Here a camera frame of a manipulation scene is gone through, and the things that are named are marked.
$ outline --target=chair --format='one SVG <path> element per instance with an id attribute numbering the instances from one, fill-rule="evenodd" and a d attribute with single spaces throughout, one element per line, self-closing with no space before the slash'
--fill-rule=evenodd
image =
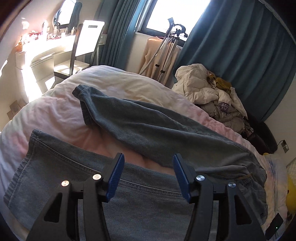
<path id="1" fill-rule="evenodd" d="M 76 60 L 77 56 L 91 53 L 92 64 L 94 60 L 94 51 L 99 45 L 99 41 L 103 32 L 105 22 L 84 20 L 83 24 L 79 24 L 74 45 L 72 49 L 71 59 L 54 66 L 54 76 L 63 80 L 67 79 L 80 70 L 88 68 L 90 65 L 87 63 Z"/>

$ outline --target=silver screw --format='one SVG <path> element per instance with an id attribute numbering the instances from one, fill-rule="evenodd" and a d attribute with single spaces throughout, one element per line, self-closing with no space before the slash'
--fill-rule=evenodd
<path id="1" fill-rule="evenodd" d="M 236 184 L 233 183 L 233 182 L 229 182 L 229 183 L 228 183 L 228 186 L 231 187 L 231 188 L 235 188 Z"/>
<path id="2" fill-rule="evenodd" d="M 62 186 L 65 187 L 65 186 L 68 186 L 69 185 L 69 181 L 65 180 L 65 181 L 62 181 Z"/>
<path id="3" fill-rule="evenodd" d="M 100 174 L 95 174 L 95 175 L 93 175 L 93 179 L 94 180 L 99 180 L 99 179 L 101 179 L 101 175 Z"/>
<path id="4" fill-rule="evenodd" d="M 196 177 L 196 179 L 199 180 L 199 181 L 203 181 L 205 179 L 205 177 L 203 175 L 198 175 Z"/>

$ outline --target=garment steamer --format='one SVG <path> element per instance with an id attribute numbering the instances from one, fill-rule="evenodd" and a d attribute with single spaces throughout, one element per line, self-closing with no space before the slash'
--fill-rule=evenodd
<path id="1" fill-rule="evenodd" d="M 44 206 L 26 241 L 79 241 L 78 199 L 83 199 L 86 240 L 110 241 L 102 202 L 109 202 L 115 195 L 123 167 L 124 156 L 118 153 L 100 174 L 94 173 L 84 182 L 64 180 Z M 216 241 L 266 241 L 234 180 L 196 172 L 180 154 L 174 155 L 173 168 L 182 196 L 194 203 L 185 241 L 208 240 L 213 200 L 219 200 Z"/>
<path id="2" fill-rule="evenodd" d="M 178 42 L 180 40 L 180 34 L 184 34 L 185 38 L 188 37 L 188 35 L 185 33 L 186 28 L 181 25 L 181 24 L 174 24 L 174 19 L 173 18 L 169 18 L 168 19 L 169 23 L 170 23 L 170 27 L 168 28 L 159 48 L 156 50 L 155 54 L 152 56 L 152 58 L 150 59 L 150 61 L 148 62 L 148 64 L 145 66 L 145 68 L 140 72 L 140 75 L 142 75 L 146 69 L 150 66 L 150 64 L 153 62 L 154 58 L 157 56 L 158 52 L 160 51 L 160 49 L 162 49 L 162 52 L 160 54 L 158 63 L 155 64 L 155 69 L 152 75 L 152 79 L 161 82 L 162 78 L 164 76 L 164 73 L 167 71 L 167 69 L 169 68 L 170 65 L 170 59 L 172 58 L 172 55 L 174 53 L 174 50 L 176 48 L 176 46 L 178 45 Z M 175 26 L 180 26 L 181 29 L 177 29 L 175 32 L 172 32 L 173 27 Z M 163 65 L 163 68 L 160 70 L 160 75 L 159 77 L 159 68 L 160 68 L 160 64 L 163 62 L 163 59 L 166 55 L 165 58 L 165 62 Z"/>

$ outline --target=yellow plush toy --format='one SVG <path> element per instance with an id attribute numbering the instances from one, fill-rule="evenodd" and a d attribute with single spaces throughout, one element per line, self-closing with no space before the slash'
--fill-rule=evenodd
<path id="1" fill-rule="evenodd" d="M 296 187 L 293 184 L 292 179 L 288 175 L 288 195 L 286 199 L 286 205 L 288 211 L 292 214 L 296 212 Z"/>

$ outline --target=teal curtain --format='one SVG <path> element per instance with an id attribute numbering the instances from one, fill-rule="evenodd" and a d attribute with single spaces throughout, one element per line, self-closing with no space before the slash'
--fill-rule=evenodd
<path id="1" fill-rule="evenodd" d="M 124 69 L 134 31 L 146 0 L 103 0 L 95 19 L 105 22 L 107 41 L 99 47 L 99 63 Z"/>
<path id="2" fill-rule="evenodd" d="M 258 0 L 211 0 L 190 33 L 178 67 L 201 63 L 232 83 L 245 109 L 265 121 L 296 72 L 296 45 Z"/>

